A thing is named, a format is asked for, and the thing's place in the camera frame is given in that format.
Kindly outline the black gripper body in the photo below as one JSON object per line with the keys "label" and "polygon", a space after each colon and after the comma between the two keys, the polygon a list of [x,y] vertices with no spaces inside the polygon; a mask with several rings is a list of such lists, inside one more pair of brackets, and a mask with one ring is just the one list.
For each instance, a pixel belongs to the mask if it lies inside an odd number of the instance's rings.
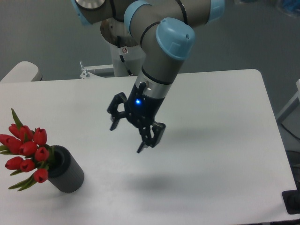
{"label": "black gripper body", "polygon": [[147,128],[150,126],[165,128],[164,123],[155,121],[155,116],[165,98],[147,96],[147,88],[146,82],[139,84],[139,87],[134,84],[124,105],[125,111],[128,114],[127,120],[137,128]]}

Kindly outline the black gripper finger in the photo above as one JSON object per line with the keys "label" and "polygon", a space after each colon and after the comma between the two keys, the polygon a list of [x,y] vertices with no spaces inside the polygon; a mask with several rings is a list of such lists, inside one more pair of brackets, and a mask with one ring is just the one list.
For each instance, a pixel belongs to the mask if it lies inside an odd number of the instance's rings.
{"label": "black gripper finger", "polygon": [[116,94],[113,97],[110,105],[108,106],[107,112],[111,115],[111,121],[112,121],[110,131],[113,131],[117,127],[120,119],[126,117],[127,114],[126,114],[125,110],[122,112],[118,111],[118,106],[120,104],[126,103],[126,101],[127,101],[126,95],[123,92],[121,92],[121,93]]}
{"label": "black gripper finger", "polygon": [[151,124],[138,124],[139,133],[142,137],[142,143],[140,144],[137,153],[143,151],[147,147],[154,148],[159,144],[162,135],[165,131],[166,125],[164,123],[154,121]]}

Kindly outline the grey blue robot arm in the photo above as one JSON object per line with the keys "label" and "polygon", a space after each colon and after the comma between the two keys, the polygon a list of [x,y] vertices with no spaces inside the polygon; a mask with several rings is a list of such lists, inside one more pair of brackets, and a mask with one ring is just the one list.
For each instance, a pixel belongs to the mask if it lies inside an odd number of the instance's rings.
{"label": "grey blue robot arm", "polygon": [[220,18],[223,0],[168,0],[156,6],[145,0],[74,0],[83,24],[106,19],[124,23],[130,36],[145,52],[145,60],[129,96],[116,94],[107,111],[111,129],[122,118],[138,128],[138,148],[155,147],[165,124],[155,121],[162,102],[195,43],[194,28]]}

